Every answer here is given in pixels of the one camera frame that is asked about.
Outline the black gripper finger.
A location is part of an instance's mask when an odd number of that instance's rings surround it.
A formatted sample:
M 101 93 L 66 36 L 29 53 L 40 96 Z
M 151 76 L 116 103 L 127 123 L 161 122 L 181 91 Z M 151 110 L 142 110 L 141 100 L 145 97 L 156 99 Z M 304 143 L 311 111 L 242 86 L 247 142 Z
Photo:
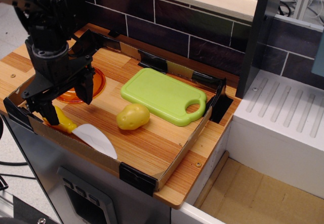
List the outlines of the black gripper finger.
M 50 125 L 58 125 L 59 119 L 52 100 L 40 100 L 38 103 L 38 112 L 45 118 Z
M 75 86 L 76 96 L 86 104 L 90 104 L 93 99 L 93 74 L 86 74 Z

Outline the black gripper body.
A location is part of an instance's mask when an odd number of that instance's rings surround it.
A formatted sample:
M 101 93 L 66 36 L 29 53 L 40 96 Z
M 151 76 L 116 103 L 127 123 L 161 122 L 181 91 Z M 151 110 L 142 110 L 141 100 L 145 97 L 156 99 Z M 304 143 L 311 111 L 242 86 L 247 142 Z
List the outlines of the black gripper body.
M 92 56 L 70 56 L 67 42 L 54 51 L 37 48 L 31 38 L 25 41 L 25 45 L 35 76 L 21 97 L 31 112 L 38 112 L 40 100 L 54 100 L 73 88 L 86 74 L 95 74 Z

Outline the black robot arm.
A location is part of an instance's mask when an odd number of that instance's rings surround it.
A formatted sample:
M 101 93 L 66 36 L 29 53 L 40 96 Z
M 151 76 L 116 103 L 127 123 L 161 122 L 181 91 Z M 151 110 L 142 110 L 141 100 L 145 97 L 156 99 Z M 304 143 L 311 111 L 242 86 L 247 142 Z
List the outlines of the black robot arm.
M 70 55 L 68 41 L 82 19 L 84 0 L 1 0 L 12 5 L 28 33 L 25 45 L 35 70 L 21 94 L 29 112 L 40 113 L 49 124 L 59 118 L 52 101 L 71 88 L 85 103 L 93 99 L 92 56 Z

